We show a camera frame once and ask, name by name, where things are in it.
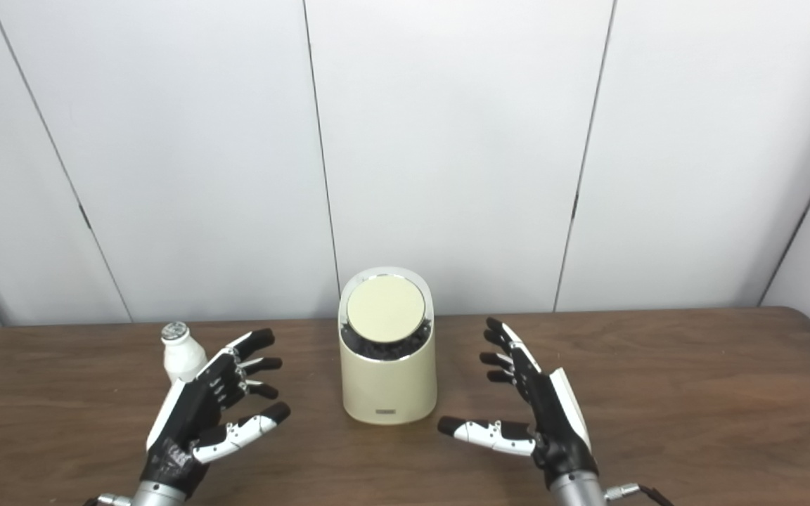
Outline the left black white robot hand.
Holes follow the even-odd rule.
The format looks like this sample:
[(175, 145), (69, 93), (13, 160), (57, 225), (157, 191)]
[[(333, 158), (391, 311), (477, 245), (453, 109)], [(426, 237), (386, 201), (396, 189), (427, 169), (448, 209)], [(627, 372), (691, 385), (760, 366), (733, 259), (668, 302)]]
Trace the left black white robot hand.
[[(250, 379), (255, 372), (282, 368), (279, 358), (254, 358), (272, 346), (271, 329), (253, 330), (223, 346), (189, 382), (174, 382), (146, 440), (146, 461), (131, 505), (184, 505), (205, 480), (212, 462), (240, 451), (290, 416), (279, 392)], [(235, 422), (226, 410), (248, 395), (272, 406)]]

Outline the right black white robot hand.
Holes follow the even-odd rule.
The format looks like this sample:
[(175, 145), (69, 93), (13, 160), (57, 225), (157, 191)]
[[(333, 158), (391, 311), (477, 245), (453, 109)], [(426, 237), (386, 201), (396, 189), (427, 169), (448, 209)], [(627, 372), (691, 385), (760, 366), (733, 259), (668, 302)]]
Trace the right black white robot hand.
[(543, 471), (546, 486), (563, 477), (598, 476), (588, 429), (565, 371), (559, 368), (544, 372), (526, 343), (503, 321), (488, 317), (486, 325), (486, 342), (501, 349), (480, 355), (482, 364), (496, 366), (487, 372), (487, 379), (515, 387), (530, 407), (534, 421), (528, 424), (443, 416), (437, 430), (492, 451), (531, 458)]

